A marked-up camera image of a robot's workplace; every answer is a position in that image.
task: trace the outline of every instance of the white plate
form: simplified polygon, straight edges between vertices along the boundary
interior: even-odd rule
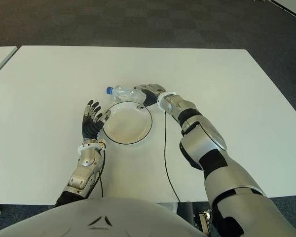
[[[112,141],[133,144],[150,132],[152,117],[149,110],[136,102],[121,102],[109,108],[111,116],[103,131]]]

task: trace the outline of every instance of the black cable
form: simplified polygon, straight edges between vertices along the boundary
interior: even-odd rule
[[[178,197],[178,195],[177,195],[177,193],[176,193],[176,191],[174,190],[174,188],[173,188],[173,185],[172,185],[172,183],[171,183],[171,180],[170,180],[170,177],[169,177],[169,174],[168,174],[168,169],[167,169],[167,161],[166,161],[166,112],[164,112],[164,166],[165,166],[165,168],[166,168],[166,173],[167,173],[167,177],[168,177],[168,180],[169,180],[169,183],[170,183],[170,185],[171,185],[171,188],[172,188],[172,190],[173,190],[173,192],[174,192],[174,194],[176,195],[176,197],[177,197],[177,199],[178,199],[178,201],[179,202],[181,202],[180,201],[180,199],[179,199],[179,197]]]
[[[101,179],[100,172],[99,172],[99,177],[100,177],[100,184],[101,184],[101,193],[102,193],[102,197],[103,197],[103,185],[102,185],[102,179]]]
[[[92,193],[94,187],[96,186],[96,184],[98,183],[99,179],[101,178],[101,175],[102,175],[102,172],[103,172],[103,169],[104,169],[104,165],[105,165],[105,150],[103,150],[103,165],[102,165],[102,169],[101,169],[101,171],[99,173],[99,176],[98,176],[97,180],[94,182],[92,188],[90,189],[90,191],[88,192],[88,194],[85,196],[85,199],[87,199],[90,196],[90,194]]]

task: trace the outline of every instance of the blue bottle cap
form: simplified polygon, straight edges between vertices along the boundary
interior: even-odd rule
[[[113,93],[113,87],[110,87],[110,86],[109,86],[109,87],[107,88],[107,94],[108,94],[108,95],[112,95],[112,93]]]

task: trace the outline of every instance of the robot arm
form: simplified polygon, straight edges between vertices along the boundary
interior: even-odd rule
[[[222,237],[296,236],[251,175],[229,157],[222,136],[192,102],[158,84],[135,88],[149,94],[149,105],[157,103],[179,123],[180,150],[193,167],[204,171],[213,224]]]
[[[99,180],[100,174],[98,173],[104,165],[101,151],[105,155],[106,145],[104,139],[98,141],[97,136],[104,123],[109,119],[111,112],[106,111],[104,115],[98,114],[96,116],[96,113],[101,109],[98,105],[98,102],[93,104],[93,100],[91,100],[84,110],[82,120],[84,142],[78,147],[80,155],[78,165],[55,206],[87,199]]]

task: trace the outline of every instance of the plate rim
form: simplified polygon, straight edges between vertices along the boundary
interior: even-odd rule
[[[134,101],[122,101],[122,102],[118,102],[118,103],[112,105],[111,107],[109,107],[109,108],[107,109],[107,111],[110,110],[110,109],[111,109],[113,106],[115,106],[115,105],[118,105],[118,104],[121,104],[121,103],[126,103],[126,102],[132,102],[132,103],[135,103],[135,104],[141,105],[140,103],[137,103],[137,102],[134,102]],[[144,108],[148,111],[148,113],[149,113],[149,115],[150,115],[150,118],[151,118],[151,125],[150,125],[149,131],[147,132],[147,134],[146,134],[142,139],[138,140],[137,142],[140,142],[140,141],[143,140],[145,137],[147,137],[147,135],[150,133],[150,130],[151,130],[151,128],[152,128],[152,124],[153,124],[152,115],[151,115],[149,109],[147,109],[146,106],[144,106]],[[120,143],[120,142],[114,141],[113,139],[111,139],[111,138],[107,135],[107,133],[106,133],[105,130],[104,130],[104,126],[103,126],[103,132],[105,133],[105,135],[106,135],[111,141],[113,141],[113,142],[115,142],[115,143],[118,143],[118,144],[121,144],[121,145],[131,145],[131,144],[135,144],[135,143],[137,143],[137,142],[132,142],[132,143]]]

